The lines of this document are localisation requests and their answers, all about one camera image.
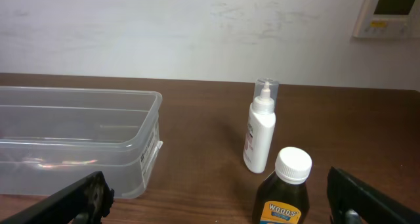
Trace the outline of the white calamine lotion bottle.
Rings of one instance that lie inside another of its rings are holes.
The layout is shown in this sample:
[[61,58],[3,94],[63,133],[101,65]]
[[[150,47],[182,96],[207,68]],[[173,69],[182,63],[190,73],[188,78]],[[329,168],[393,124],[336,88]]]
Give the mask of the white calamine lotion bottle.
[[255,83],[243,149],[243,160],[253,173],[262,173],[266,167],[276,124],[278,87],[279,82],[269,78],[260,78]]

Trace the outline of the dark brown syrup bottle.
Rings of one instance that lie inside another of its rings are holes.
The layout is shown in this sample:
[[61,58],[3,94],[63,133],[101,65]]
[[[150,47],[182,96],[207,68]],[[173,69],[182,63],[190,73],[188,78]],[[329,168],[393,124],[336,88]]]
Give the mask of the dark brown syrup bottle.
[[306,180],[311,169],[307,152],[292,146],[281,149],[274,171],[257,190],[252,222],[302,224],[310,209]]

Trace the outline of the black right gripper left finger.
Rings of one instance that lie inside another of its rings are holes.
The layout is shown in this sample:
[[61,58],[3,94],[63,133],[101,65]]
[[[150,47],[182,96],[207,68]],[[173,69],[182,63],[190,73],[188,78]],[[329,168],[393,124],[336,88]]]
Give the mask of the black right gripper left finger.
[[114,189],[108,186],[104,174],[96,171],[1,224],[101,224],[113,203]]

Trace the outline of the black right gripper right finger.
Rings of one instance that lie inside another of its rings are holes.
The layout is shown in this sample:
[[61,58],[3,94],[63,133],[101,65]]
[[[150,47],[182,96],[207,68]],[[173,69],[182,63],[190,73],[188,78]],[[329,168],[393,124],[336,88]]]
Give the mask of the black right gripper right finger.
[[419,222],[419,213],[339,168],[329,170],[327,198],[333,224]]

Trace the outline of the white wall thermostat panel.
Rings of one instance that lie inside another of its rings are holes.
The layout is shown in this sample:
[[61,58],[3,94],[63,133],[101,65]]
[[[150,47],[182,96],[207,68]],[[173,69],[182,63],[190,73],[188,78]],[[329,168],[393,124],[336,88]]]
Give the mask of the white wall thermostat panel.
[[419,37],[419,0],[364,0],[353,37],[403,39]]

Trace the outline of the clear plastic container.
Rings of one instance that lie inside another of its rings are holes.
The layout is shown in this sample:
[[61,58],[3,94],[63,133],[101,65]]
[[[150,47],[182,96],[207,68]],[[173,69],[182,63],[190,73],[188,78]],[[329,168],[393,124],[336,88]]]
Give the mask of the clear plastic container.
[[162,145],[155,91],[1,88],[1,193],[51,195],[101,171],[118,198],[148,185]]

